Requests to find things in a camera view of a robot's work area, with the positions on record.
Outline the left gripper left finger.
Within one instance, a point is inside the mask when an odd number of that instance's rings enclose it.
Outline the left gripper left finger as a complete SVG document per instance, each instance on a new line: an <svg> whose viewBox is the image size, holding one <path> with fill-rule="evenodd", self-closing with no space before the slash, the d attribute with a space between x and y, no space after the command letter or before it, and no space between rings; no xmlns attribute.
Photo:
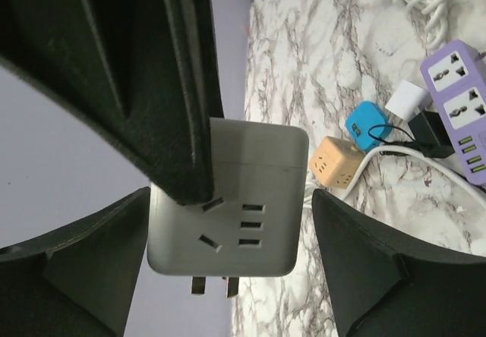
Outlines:
<svg viewBox="0 0 486 337"><path fill-rule="evenodd" d="M3 336L122 336L147 242L150 189L1 249Z"/></svg>

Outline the white cube socket adapter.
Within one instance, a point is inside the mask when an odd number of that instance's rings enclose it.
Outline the white cube socket adapter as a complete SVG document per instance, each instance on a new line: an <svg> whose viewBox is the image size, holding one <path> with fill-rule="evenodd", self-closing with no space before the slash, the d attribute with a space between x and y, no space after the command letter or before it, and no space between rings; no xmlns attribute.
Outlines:
<svg viewBox="0 0 486 337"><path fill-rule="evenodd" d="M242 277L277 277L295 267L305 196L308 135L297 127L212 118L213 198L184 205L152 186L147 261L189 276L201 295L220 276L226 294Z"/></svg>

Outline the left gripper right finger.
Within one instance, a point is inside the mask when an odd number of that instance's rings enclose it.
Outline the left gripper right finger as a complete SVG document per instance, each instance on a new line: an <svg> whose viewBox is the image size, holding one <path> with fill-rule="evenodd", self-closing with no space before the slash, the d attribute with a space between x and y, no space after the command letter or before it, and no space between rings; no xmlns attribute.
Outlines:
<svg viewBox="0 0 486 337"><path fill-rule="evenodd" d="M398 231L324 190L312 197L340 336L483 336L485 258Z"/></svg>

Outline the purple power strip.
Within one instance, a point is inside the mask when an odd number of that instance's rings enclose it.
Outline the purple power strip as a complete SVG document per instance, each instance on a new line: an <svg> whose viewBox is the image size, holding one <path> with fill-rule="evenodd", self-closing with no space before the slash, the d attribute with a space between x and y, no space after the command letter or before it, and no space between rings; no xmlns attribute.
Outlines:
<svg viewBox="0 0 486 337"><path fill-rule="evenodd" d="M421 64L421 75L471 184L485 184L485 62L455 39Z"/></svg>

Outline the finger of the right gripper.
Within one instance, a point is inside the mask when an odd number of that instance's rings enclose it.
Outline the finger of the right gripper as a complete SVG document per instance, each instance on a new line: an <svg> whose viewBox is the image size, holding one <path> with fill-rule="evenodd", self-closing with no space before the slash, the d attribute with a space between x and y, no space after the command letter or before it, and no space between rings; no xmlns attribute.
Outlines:
<svg viewBox="0 0 486 337"><path fill-rule="evenodd" d="M212 199L211 0L1 0L1 64L176 202Z"/></svg>

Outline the beige cube socket adapter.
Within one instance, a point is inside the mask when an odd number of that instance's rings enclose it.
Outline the beige cube socket adapter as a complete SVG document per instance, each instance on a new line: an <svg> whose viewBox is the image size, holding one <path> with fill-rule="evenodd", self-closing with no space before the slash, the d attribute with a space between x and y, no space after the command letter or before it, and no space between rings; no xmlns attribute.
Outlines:
<svg viewBox="0 0 486 337"><path fill-rule="evenodd" d="M365 153L352 142L327 136L314 151L308 166L324 187L346 189L364 157Z"/></svg>

